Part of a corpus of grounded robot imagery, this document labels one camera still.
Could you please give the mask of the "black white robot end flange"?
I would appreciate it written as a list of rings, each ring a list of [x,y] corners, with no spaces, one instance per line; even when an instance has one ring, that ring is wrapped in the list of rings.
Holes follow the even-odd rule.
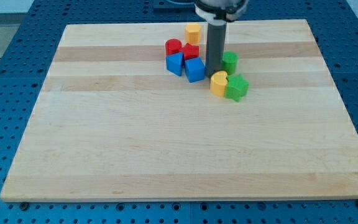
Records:
[[[195,12],[207,22],[234,22],[247,10],[249,0],[195,0]]]

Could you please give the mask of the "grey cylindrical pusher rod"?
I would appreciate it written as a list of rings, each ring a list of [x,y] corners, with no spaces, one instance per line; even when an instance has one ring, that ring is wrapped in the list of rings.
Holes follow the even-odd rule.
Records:
[[[220,24],[208,23],[205,70],[208,78],[222,69],[226,26],[226,22]]]

